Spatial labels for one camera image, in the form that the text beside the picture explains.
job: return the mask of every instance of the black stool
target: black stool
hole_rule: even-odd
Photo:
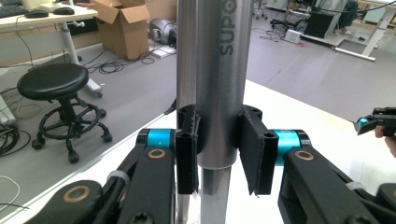
[[[25,74],[18,82],[19,93],[31,100],[52,101],[57,100],[60,107],[51,110],[41,120],[38,127],[37,139],[32,142],[32,147],[40,149],[46,143],[44,136],[48,138],[66,140],[66,147],[69,151],[69,161],[75,163],[79,160],[79,155],[73,149],[70,139],[81,137],[83,133],[91,130],[94,126],[100,126],[104,134],[102,138],[105,142],[110,142],[113,137],[108,128],[101,122],[100,118],[106,115],[104,109],[99,109],[96,105],[90,105],[82,101],[77,96],[77,91],[81,90],[89,81],[87,68],[73,63],[50,64],[38,67]],[[73,106],[83,107],[83,111],[76,114]],[[46,126],[46,121],[54,114],[59,115],[59,121]],[[91,120],[83,117],[92,116]],[[56,129],[66,127],[66,134],[57,134]]]

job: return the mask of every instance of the keyboard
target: keyboard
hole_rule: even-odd
[[[19,16],[19,15],[23,15],[27,12],[29,12],[29,11],[24,9],[23,7],[18,7],[15,5],[2,6],[2,7],[0,7],[0,18]]]
[[[0,0],[0,4],[2,6],[21,6],[22,5],[22,0]]]

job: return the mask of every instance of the computer mouse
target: computer mouse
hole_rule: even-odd
[[[58,7],[52,12],[55,15],[74,15],[74,9],[71,7]]]
[[[32,18],[45,18],[48,17],[49,13],[48,11],[44,10],[44,9],[33,9],[30,10],[29,12],[25,13],[25,17],[32,19]]]

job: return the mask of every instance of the round stool seat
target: round stool seat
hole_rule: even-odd
[[[89,81],[88,69],[73,63],[38,67],[18,82],[18,92],[31,100],[48,101],[73,95]]]

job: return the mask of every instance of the human hand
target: human hand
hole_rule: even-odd
[[[384,126],[376,126],[375,127],[375,137],[381,138],[384,136]],[[396,158],[396,135],[392,137],[385,137],[385,143],[390,149],[390,153],[392,153],[393,157]]]

